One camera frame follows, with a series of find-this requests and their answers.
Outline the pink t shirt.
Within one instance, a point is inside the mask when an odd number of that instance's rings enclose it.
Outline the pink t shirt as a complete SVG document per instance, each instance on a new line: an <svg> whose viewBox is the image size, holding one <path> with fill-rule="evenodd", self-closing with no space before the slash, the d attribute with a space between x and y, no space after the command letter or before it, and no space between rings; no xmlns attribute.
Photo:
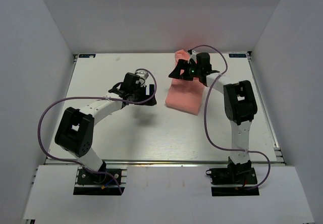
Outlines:
<svg viewBox="0 0 323 224"><path fill-rule="evenodd" d="M185 113L198 115L204 89L205 86L198 79L193 81L172 79L165 105Z"/></svg>

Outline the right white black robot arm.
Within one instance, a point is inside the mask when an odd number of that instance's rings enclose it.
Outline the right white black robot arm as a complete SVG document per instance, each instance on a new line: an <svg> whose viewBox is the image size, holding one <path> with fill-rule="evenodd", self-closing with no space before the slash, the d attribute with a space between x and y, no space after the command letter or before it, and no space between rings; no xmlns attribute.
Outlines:
<svg viewBox="0 0 323 224"><path fill-rule="evenodd" d="M225 76L226 72L213 70L210 55L206 52L189 50L188 54L189 59L180 59L169 77L183 81L198 79L208 88L203 113L205 134L213 147L230 153L229 163L234 166L229 168L228 178L234 183L239 183L246 177L246 170L242 166L251 164L249 132L257 113L252 85L248 80L233 81ZM225 114L231 125L231 148L217 146L208 133L206 110L212 90L220 92L224 98Z"/></svg>

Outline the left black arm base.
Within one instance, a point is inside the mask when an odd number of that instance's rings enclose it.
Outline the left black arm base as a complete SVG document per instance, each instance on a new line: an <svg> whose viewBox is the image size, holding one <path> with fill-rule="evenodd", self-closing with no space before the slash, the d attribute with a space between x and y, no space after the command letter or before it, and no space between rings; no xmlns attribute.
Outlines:
<svg viewBox="0 0 323 224"><path fill-rule="evenodd" d="M78 168L73 190L75 196L121 196L126 186L127 170L109 167L104 163L99 169L106 174L95 174Z"/></svg>

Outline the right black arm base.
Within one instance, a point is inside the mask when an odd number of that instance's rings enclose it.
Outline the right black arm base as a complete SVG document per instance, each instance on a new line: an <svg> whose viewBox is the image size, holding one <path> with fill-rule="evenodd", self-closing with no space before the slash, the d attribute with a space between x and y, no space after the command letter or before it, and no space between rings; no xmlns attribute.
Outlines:
<svg viewBox="0 0 323 224"><path fill-rule="evenodd" d="M205 171L211 179L213 197L258 196L259 189L255 169L251 161L243 164L229 162L227 167L216 167Z"/></svg>

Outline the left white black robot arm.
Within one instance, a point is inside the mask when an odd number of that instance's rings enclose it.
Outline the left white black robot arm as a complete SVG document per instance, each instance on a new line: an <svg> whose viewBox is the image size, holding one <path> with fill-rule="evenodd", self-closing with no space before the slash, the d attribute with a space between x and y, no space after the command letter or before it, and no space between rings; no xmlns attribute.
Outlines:
<svg viewBox="0 0 323 224"><path fill-rule="evenodd" d="M55 143L73 155L79 164L89 171L89 177L95 183L106 179L104 161L92 148L94 127L112 113L124 107L134 105L156 105L156 79L146 85L152 73L146 69L137 69L127 73L122 82L115 84L104 97L82 108L65 109L55 135Z"/></svg>

